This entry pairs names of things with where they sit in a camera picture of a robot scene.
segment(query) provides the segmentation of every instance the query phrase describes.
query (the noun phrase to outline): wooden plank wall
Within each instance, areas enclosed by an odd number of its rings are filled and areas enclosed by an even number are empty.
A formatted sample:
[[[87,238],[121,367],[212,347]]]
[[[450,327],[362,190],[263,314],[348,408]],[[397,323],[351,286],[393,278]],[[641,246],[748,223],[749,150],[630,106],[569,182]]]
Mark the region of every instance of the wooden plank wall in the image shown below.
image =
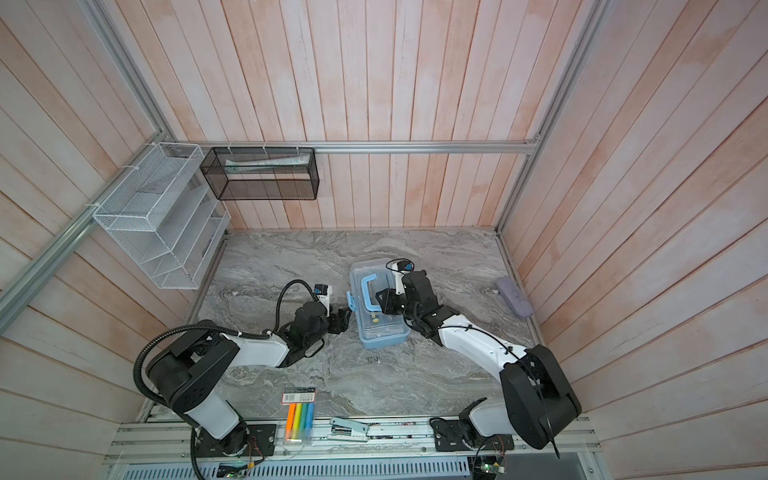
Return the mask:
[[[189,141],[521,140],[594,0],[104,0]],[[491,226],[516,154],[320,155],[315,201],[229,202],[233,226]]]
[[[618,2],[504,232],[616,478],[768,478],[766,25]]]
[[[155,128],[78,0],[0,2],[0,289]],[[159,290],[102,230],[0,337],[6,478],[91,478],[143,397],[132,363],[177,326],[188,293]]]

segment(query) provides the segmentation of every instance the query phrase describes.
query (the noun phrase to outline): robotic arm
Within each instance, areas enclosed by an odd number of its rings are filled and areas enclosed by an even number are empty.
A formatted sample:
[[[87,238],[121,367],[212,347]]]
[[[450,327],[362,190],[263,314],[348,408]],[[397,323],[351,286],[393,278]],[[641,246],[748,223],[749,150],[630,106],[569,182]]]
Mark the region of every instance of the robotic arm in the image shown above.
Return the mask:
[[[396,288],[376,294],[382,312],[403,315],[412,329],[467,356],[502,384],[503,401],[480,402],[468,415],[479,435],[517,433],[530,446],[542,449],[581,414],[576,395],[548,349],[541,345],[526,349],[472,325],[460,312],[438,302],[426,272],[414,271],[409,260],[400,260],[390,270]],[[202,427],[224,455],[239,455],[247,446],[248,427],[214,392],[214,386],[231,366],[287,367],[317,354],[327,333],[346,331],[350,311],[333,312],[331,287],[315,285],[310,293],[313,300],[296,311],[295,320],[281,328],[276,325],[273,332],[242,333],[210,320],[169,330],[147,345],[136,360],[134,381],[139,391],[169,406],[192,426]],[[157,387],[158,396],[142,379],[144,360],[162,339],[185,330],[189,331],[147,364],[147,377]],[[307,355],[317,343],[320,347]]]

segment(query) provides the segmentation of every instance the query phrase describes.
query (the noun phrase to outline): marble tabletop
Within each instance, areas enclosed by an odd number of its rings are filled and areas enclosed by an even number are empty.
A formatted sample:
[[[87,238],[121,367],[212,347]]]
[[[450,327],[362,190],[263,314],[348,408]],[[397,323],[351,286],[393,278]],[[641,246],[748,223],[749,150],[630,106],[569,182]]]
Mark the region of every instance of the marble tabletop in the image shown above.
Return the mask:
[[[331,303],[346,306],[349,266],[361,260],[407,257],[429,275],[438,299],[473,323],[513,343],[532,346],[524,320],[515,318],[495,290],[506,276],[488,230],[325,230],[234,233],[200,309],[199,318],[260,332],[272,328],[283,285],[300,278],[333,286]],[[281,321],[308,300],[301,286],[283,299]],[[315,386],[316,416],[451,415],[479,397],[501,396],[498,381],[457,352],[411,332],[407,342],[366,350],[352,318],[326,347],[285,369],[229,369],[217,386],[246,419],[287,414],[283,388]]]

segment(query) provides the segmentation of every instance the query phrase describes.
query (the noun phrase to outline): blue plastic box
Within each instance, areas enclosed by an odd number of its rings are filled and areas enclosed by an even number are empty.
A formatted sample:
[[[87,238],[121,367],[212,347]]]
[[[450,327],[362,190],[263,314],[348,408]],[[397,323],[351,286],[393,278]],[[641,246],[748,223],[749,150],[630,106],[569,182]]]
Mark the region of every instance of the blue plastic box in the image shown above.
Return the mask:
[[[367,349],[404,343],[411,333],[402,315],[382,314],[376,301],[376,292],[395,288],[395,277],[386,268],[389,261],[382,258],[353,263],[349,273],[352,291],[346,293],[347,303],[357,318],[360,342]]]

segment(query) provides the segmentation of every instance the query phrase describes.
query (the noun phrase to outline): black mesh basket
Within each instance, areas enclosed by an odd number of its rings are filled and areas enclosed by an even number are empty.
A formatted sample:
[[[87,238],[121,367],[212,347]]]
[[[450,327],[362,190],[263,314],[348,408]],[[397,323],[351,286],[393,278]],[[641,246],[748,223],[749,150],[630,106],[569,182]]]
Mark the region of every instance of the black mesh basket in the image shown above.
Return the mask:
[[[214,147],[200,169],[219,200],[315,200],[315,151],[295,147]]]

